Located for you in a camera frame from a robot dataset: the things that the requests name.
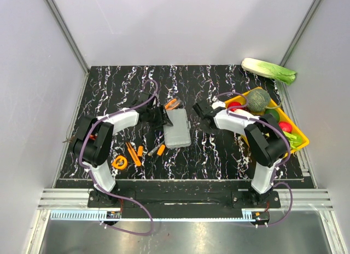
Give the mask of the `orange handled pliers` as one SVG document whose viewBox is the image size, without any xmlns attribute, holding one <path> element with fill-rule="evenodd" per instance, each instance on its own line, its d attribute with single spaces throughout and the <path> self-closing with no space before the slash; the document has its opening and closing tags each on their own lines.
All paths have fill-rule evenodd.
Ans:
<svg viewBox="0 0 350 254">
<path fill-rule="evenodd" d="M 173 110 L 182 107 L 183 101 L 178 97 L 171 99 L 168 103 L 164 105 L 165 110 Z"/>
</svg>

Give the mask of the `grey plastic tool case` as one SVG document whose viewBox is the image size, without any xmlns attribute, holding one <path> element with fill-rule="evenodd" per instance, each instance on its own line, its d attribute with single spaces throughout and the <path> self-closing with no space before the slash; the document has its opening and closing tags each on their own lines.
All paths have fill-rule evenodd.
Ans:
<svg viewBox="0 0 350 254">
<path fill-rule="evenodd" d="M 173 126 L 164 126 L 165 146 L 169 149 L 191 145 L 190 123 L 184 108 L 167 110 Z"/>
</svg>

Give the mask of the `orange handled screwdriver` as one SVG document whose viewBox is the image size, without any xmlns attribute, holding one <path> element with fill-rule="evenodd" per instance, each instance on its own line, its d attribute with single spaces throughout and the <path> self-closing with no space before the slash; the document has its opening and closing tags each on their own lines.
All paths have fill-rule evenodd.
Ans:
<svg viewBox="0 0 350 254">
<path fill-rule="evenodd" d="M 152 156 L 154 154 L 161 156 L 164 153 L 165 148 L 166 146 L 164 144 L 158 145 L 148 153 L 148 156 Z"/>
</svg>

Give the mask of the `short orange screwdriver handle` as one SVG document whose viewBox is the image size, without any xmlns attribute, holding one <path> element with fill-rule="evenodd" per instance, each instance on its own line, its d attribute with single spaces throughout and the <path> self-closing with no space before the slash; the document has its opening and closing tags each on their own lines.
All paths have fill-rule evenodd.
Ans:
<svg viewBox="0 0 350 254">
<path fill-rule="evenodd" d="M 141 157 L 143 155 L 143 146 L 139 146 L 137 150 L 137 156 Z"/>
</svg>

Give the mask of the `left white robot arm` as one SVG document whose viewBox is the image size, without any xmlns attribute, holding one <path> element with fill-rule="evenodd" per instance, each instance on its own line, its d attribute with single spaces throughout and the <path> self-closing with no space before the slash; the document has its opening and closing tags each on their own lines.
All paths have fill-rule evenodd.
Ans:
<svg viewBox="0 0 350 254">
<path fill-rule="evenodd" d="M 99 200 L 105 207 L 113 207 L 119 200 L 118 193 L 113 191 L 116 182 L 107 162 L 113 136 L 143 122 L 154 128 L 173 125 L 164 106 L 138 105 L 106 116 L 84 117 L 69 145 L 78 163 L 92 177 L 94 187 L 101 191 Z"/>
</svg>

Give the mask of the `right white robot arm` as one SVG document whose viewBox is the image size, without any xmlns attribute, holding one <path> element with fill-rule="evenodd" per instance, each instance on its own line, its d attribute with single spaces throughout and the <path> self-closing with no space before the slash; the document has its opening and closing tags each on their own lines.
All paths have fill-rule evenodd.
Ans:
<svg viewBox="0 0 350 254">
<path fill-rule="evenodd" d="M 276 167 L 289 159 L 291 149 L 282 129 L 270 115 L 262 117 L 238 114 L 225 108 L 222 102 L 200 101 L 193 109 L 208 129 L 227 130 L 244 136 L 256 166 L 251 182 L 249 201 L 253 207 L 263 207 L 269 200 Z"/>
</svg>

